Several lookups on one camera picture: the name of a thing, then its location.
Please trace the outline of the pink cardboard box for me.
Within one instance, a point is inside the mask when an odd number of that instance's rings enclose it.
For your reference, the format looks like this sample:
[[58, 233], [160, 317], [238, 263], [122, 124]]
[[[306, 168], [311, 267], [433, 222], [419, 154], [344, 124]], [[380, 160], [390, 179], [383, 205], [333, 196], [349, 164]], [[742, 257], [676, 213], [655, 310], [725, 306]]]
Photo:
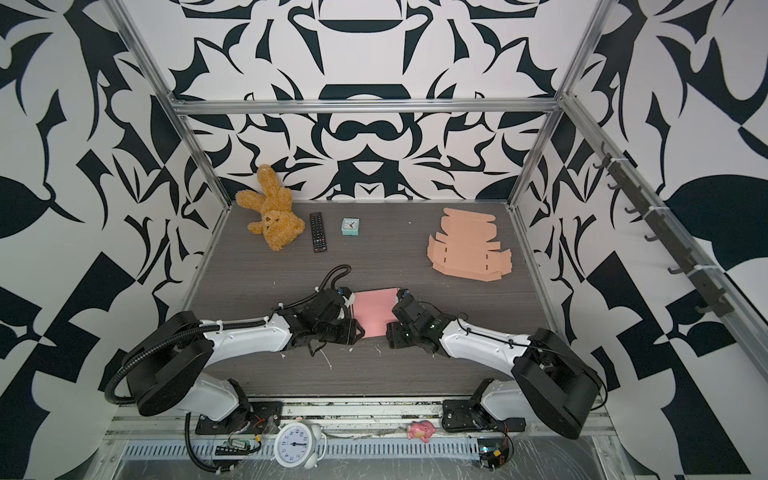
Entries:
[[387, 325], [397, 321], [393, 313], [397, 293], [397, 288], [355, 293], [353, 315], [365, 331], [364, 338], [385, 336]]

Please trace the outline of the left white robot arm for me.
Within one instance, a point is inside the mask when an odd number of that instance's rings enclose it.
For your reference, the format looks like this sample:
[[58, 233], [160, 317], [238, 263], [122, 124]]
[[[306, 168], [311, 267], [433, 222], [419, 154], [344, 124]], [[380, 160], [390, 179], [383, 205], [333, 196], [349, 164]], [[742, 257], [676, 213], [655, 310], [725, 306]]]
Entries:
[[143, 416], [180, 410], [241, 427], [253, 415], [243, 388], [233, 379], [206, 374], [206, 368], [312, 342], [353, 345], [365, 334], [353, 316], [354, 302], [350, 289], [332, 287], [268, 317], [201, 321], [193, 312], [182, 311], [124, 357], [105, 386], [105, 399], [113, 405], [134, 404]]

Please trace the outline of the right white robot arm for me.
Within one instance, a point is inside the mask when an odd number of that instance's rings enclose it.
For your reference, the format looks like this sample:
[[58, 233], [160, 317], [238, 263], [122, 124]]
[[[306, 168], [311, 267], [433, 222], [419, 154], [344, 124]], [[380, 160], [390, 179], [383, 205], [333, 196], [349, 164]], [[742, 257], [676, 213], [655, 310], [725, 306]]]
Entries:
[[512, 416], [512, 395], [520, 392], [537, 418], [550, 430], [577, 439], [594, 402], [606, 386], [554, 332], [539, 328], [532, 335], [489, 330], [445, 313], [408, 290], [400, 289], [387, 325], [392, 349], [419, 347], [431, 355], [475, 362], [508, 374], [479, 389], [475, 403], [482, 414], [502, 421]]

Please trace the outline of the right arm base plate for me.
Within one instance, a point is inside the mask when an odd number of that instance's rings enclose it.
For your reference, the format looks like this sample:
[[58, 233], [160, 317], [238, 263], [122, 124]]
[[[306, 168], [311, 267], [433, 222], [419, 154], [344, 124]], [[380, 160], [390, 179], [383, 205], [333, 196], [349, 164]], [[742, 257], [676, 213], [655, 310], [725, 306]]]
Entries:
[[471, 399], [444, 400], [442, 402], [441, 427], [449, 433], [469, 432], [524, 432], [526, 420], [511, 417], [497, 420], [487, 413], [478, 402]]

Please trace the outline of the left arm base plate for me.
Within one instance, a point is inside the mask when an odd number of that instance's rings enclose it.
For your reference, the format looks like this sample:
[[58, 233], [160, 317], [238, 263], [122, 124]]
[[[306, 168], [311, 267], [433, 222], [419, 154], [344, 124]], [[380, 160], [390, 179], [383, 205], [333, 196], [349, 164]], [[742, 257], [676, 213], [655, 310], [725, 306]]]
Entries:
[[195, 426], [197, 435], [270, 434], [281, 424], [284, 404], [281, 401], [251, 402], [238, 407], [229, 417], [213, 421], [201, 416]]

